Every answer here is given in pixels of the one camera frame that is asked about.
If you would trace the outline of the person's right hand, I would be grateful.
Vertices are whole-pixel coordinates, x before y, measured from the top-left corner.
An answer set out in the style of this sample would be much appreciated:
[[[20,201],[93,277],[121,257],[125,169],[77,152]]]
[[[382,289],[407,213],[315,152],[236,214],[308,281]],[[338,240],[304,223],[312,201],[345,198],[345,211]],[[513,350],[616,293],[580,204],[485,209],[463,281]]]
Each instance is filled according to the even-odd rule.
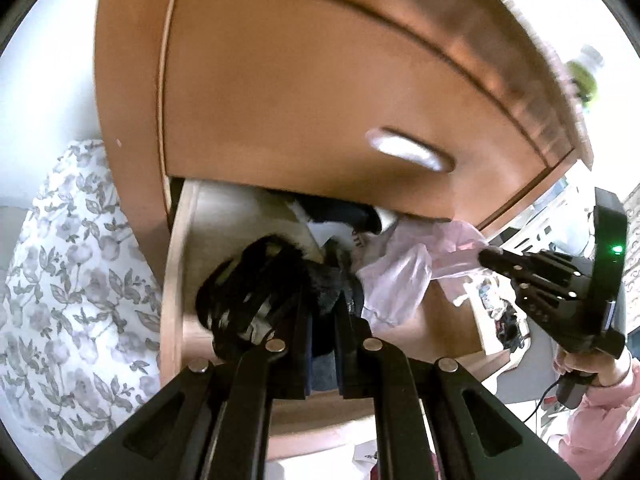
[[[614,387],[628,374],[631,368],[631,354],[627,349],[614,359],[601,351],[589,353],[568,353],[559,348],[555,353],[553,369],[560,375],[570,372],[596,374],[594,384],[599,387]]]

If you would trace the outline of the pink sleeve forearm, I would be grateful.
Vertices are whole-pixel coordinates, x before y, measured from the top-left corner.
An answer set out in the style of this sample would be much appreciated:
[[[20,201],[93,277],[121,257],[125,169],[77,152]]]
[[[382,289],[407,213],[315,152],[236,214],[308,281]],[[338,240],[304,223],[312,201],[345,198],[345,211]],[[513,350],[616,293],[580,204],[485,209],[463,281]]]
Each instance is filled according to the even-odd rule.
[[[590,387],[568,420],[558,454],[581,479],[599,479],[639,422],[639,361],[614,386]]]

